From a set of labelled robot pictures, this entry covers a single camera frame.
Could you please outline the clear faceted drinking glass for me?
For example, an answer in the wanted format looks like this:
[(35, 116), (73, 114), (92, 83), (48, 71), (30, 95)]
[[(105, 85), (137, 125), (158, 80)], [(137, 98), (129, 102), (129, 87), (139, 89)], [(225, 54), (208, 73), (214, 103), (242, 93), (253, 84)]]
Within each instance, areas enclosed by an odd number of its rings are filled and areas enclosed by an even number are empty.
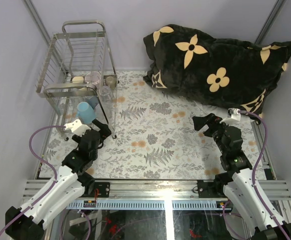
[(103, 102), (110, 102), (113, 99), (113, 93), (107, 85), (104, 85), (99, 89), (99, 94)]

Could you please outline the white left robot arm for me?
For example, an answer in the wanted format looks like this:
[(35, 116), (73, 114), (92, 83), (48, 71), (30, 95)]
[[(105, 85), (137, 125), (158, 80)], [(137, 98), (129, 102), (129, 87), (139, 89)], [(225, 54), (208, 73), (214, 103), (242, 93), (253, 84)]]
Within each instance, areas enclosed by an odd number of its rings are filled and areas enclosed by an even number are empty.
[(87, 170), (112, 132), (107, 124), (97, 119), (92, 124), (98, 129), (92, 129), (79, 119), (60, 126), (62, 130), (71, 131), (77, 147), (58, 169), (51, 168), (53, 177), (30, 200), (6, 211), (2, 232), (13, 240), (40, 240), (48, 225), (74, 200), (82, 196), (98, 197), (100, 189)]

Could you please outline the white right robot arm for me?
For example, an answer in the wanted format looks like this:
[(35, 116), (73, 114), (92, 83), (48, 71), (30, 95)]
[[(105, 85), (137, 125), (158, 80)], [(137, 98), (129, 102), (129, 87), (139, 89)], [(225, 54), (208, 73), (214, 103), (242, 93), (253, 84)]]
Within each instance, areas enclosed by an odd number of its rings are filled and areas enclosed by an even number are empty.
[(207, 190), (228, 198), (247, 224), (251, 239), (291, 240), (291, 222), (285, 221), (256, 180), (256, 166), (250, 163), (242, 149), (242, 132), (230, 125), (240, 121), (243, 113), (232, 108), (225, 119), (213, 113), (192, 117), (196, 131), (208, 127), (203, 134), (213, 138), (221, 152), (220, 162), (224, 169), (207, 187), (199, 185), (198, 192)]

